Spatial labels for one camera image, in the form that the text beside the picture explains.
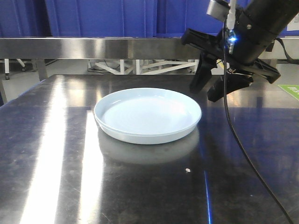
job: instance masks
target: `metal shelf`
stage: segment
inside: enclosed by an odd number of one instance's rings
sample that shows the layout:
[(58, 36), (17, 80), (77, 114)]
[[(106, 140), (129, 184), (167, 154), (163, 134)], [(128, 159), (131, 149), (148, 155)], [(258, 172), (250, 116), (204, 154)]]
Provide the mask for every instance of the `metal shelf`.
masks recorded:
[[(289, 54), (299, 58), (299, 37), (283, 38)], [(0, 38), (0, 58), (30, 59), (198, 59), (199, 51), (180, 38)], [(275, 43), (261, 59), (285, 59)]]

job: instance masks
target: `blue crate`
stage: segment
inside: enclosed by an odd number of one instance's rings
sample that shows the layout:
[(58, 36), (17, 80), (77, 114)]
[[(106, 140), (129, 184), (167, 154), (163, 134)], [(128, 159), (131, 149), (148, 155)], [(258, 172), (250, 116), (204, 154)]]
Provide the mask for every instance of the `blue crate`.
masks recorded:
[[(158, 0), (157, 36), (181, 37), (187, 28), (217, 34), (223, 23), (206, 14), (210, 0)], [(248, 0), (238, 0), (246, 6)]]
[(0, 37), (49, 35), (43, 0), (0, 0)]
[(153, 37), (157, 0), (46, 0), (53, 36)]

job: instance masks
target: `black mount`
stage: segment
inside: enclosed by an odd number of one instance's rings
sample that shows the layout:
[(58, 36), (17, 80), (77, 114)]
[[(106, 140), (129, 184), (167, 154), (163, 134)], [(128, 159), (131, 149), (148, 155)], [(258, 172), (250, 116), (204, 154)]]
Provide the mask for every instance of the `black mount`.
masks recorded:
[[(192, 29), (187, 29), (182, 37), (182, 44), (189, 44), (200, 50), (199, 66), (190, 84), (190, 90), (198, 93), (212, 77), (211, 69), (217, 68), (217, 60), (224, 60), (222, 49), (222, 31), (218, 36), (208, 35)], [(277, 69), (267, 63), (256, 59), (252, 64), (242, 64), (226, 54), (226, 61), (229, 63), (227, 93), (250, 86), (253, 83), (253, 75), (259, 75), (275, 82), (280, 73)], [(213, 87), (208, 91), (208, 99), (215, 102), (223, 97), (223, 77), (220, 77)]]

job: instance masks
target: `black cable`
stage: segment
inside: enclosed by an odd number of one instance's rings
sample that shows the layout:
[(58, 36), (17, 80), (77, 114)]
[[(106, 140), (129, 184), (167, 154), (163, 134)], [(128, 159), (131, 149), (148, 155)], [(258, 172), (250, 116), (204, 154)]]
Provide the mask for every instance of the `black cable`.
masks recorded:
[(268, 191), (268, 193), (271, 195), (271, 197), (274, 199), (274, 201), (276, 202), (276, 204), (280, 207), (280, 209), (282, 210), (282, 212), (284, 213), (285, 217), (287, 218), (288, 222), (290, 224), (294, 224), (294, 222), (291, 220), (290, 215), (288, 214), (288, 212), (286, 211), (286, 209), (283, 207), (283, 205), (281, 204), (281, 202), (278, 200), (278, 198), (275, 196), (275, 194), (273, 193), (273, 191), (270, 189), (270, 187), (268, 186), (267, 182), (263, 179), (263, 177), (260, 175), (260, 173), (258, 172), (258, 170), (256, 169), (256, 167), (254, 166), (253, 162), (251, 161), (251, 159), (249, 158), (244, 146), (242, 145), (236, 131), (235, 128), (231, 122), (230, 119), (230, 115), (229, 115), (229, 111), (228, 111), (228, 100), (227, 100), (227, 82), (228, 82), (228, 73), (227, 73), (227, 61), (226, 61), (226, 51), (225, 51), (225, 24), (226, 22), (223, 23), (223, 30), (222, 30), (222, 37), (223, 37), (223, 55), (224, 55), (224, 108), (225, 108), (225, 114), (226, 114), (226, 118), (228, 120), (228, 125), (230, 127), (230, 130), (233, 133), (233, 136), (236, 140), (236, 142), (238, 143), (243, 155), (245, 156), (245, 159), (247, 160), (248, 164), (251, 166), (251, 168), (253, 169), (253, 171), (255, 172), (255, 174), (257, 175), (258, 179), (260, 180), (260, 182), (263, 184), (263, 186), (266, 188), (266, 190)]
[(275, 40), (277, 40), (281, 44), (282, 48), (284, 49), (286, 61), (290, 64), (299, 64), (298, 59), (291, 58), (290, 55), (286, 52), (285, 45), (284, 45), (284, 42), (282, 41), (282, 39), (275, 38)]
[(219, 64), (220, 62), (223, 62), (223, 60), (221, 60), (221, 61), (217, 62), (216, 64)]

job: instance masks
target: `table surface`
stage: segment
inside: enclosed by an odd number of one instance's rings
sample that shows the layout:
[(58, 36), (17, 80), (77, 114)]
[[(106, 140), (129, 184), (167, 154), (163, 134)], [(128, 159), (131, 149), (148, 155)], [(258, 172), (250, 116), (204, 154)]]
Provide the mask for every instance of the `table surface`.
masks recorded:
[[(191, 79), (54, 75), (1, 107), (0, 223), (287, 223), (238, 148), (223, 102), (207, 101), (207, 88), (191, 94)], [(107, 136), (93, 107), (135, 87), (192, 97), (203, 112), (198, 127), (153, 146)], [(248, 154), (299, 223), (298, 101), (261, 79), (228, 99)]]

